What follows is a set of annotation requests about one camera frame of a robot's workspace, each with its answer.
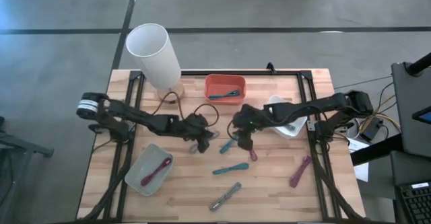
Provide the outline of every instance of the wooden table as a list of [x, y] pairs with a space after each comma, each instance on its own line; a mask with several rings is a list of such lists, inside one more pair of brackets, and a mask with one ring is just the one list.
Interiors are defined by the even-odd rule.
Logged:
[[[328, 69], [310, 69], [318, 98], [334, 94]], [[298, 81], [292, 76], [245, 76], [246, 99], [244, 103], [262, 107], [271, 95], [279, 95], [292, 103], [300, 102]], [[122, 100], [125, 97], [129, 70], [112, 72], [107, 94]], [[184, 115], [188, 115], [200, 104], [206, 103], [203, 96], [205, 76], [182, 77], [185, 97], [181, 104]], [[145, 82], [141, 110], [153, 112], [160, 103], [155, 89]], [[306, 129], [298, 137], [286, 140], [270, 128], [253, 134], [254, 149], [259, 160], [252, 162], [247, 151], [233, 147], [220, 155], [219, 149], [228, 140], [226, 126], [240, 106], [218, 106], [220, 119], [212, 127], [221, 135], [210, 142], [204, 154], [191, 155], [191, 142], [172, 137], [159, 137], [145, 127], [137, 128], [132, 164], [150, 143], [169, 151], [174, 156], [174, 166], [162, 187], [153, 196], [145, 197], [128, 187], [123, 221], [172, 221], [172, 222], [263, 222], [263, 221], [320, 221], [321, 213], [317, 198], [312, 165], [304, 172], [298, 187], [289, 187], [289, 177], [297, 170], [302, 158], [309, 154]], [[202, 107], [199, 113], [209, 122], [215, 120], [210, 107]], [[158, 114], [178, 114], [178, 105], [164, 104]], [[95, 146], [109, 140], [109, 136], [97, 136]], [[354, 210], [364, 216], [362, 199], [358, 190], [354, 168], [345, 141], [337, 139], [331, 144], [330, 159], [335, 184]], [[114, 143], [98, 149], [91, 158], [84, 192], [77, 217], [91, 211], [105, 192], [110, 177]], [[220, 176], [212, 174], [221, 167], [249, 162], [247, 171], [230, 172]], [[235, 182], [242, 184], [237, 192], [217, 212], [208, 206], [223, 195]], [[118, 191], [112, 209], [117, 209]], [[325, 190], [328, 207], [330, 198]]]

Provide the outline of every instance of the orange container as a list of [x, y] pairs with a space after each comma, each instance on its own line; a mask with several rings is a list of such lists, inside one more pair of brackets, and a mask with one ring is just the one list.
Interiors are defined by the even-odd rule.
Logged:
[[[239, 90], [240, 95], [209, 99], [209, 96], [224, 95], [234, 90]], [[205, 97], [212, 104], [239, 105], [245, 98], [245, 78], [241, 75], [208, 75], [205, 78]]]

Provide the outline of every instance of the silver tool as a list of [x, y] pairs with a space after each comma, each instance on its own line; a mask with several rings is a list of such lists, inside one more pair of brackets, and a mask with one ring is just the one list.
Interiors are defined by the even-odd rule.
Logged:
[[209, 210], [210, 211], [216, 211], [218, 210], [221, 205], [227, 201], [230, 197], [232, 197], [232, 195], [234, 195], [235, 192], [237, 192], [238, 190], [240, 190], [242, 187], [240, 182], [235, 183], [231, 189], [229, 189], [229, 191], [227, 193], [225, 193], [220, 199], [218, 199], [217, 201], [215, 201], [214, 203], [212, 203], [209, 206]]

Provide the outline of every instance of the gray bowl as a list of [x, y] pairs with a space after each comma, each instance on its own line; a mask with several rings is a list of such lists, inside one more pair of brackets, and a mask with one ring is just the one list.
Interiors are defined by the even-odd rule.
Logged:
[[[141, 180], [154, 172], [160, 164], [167, 157], [170, 157], [172, 162], [160, 170], [146, 186], [141, 185]], [[163, 150], [155, 144], [150, 144], [145, 148], [141, 156], [136, 160], [133, 166], [127, 172], [125, 181], [126, 183], [137, 190], [144, 196], [150, 196], [154, 194], [162, 185], [164, 178], [168, 175], [172, 165], [174, 164], [174, 158], [172, 154]]]

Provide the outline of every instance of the gray floor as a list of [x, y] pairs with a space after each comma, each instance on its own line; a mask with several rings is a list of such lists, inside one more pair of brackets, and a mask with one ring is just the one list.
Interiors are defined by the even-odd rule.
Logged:
[[[0, 30], [120, 29], [129, 0], [0, 0]], [[136, 0], [131, 28], [431, 26], [431, 0]], [[94, 135], [75, 115], [80, 95], [106, 90], [118, 34], [0, 35], [0, 115], [5, 130], [54, 147], [35, 157], [20, 192], [16, 223], [75, 218]], [[428, 32], [171, 34], [183, 69], [329, 68], [334, 87], [390, 75], [391, 63], [430, 52]], [[136, 68], [124, 50], [120, 69]], [[342, 87], [378, 103], [391, 80]], [[384, 98], [393, 94], [389, 88]], [[397, 118], [396, 108], [387, 112]], [[378, 172], [386, 180], [387, 171]], [[360, 183], [366, 214], [393, 221], [390, 193], [376, 198]]]

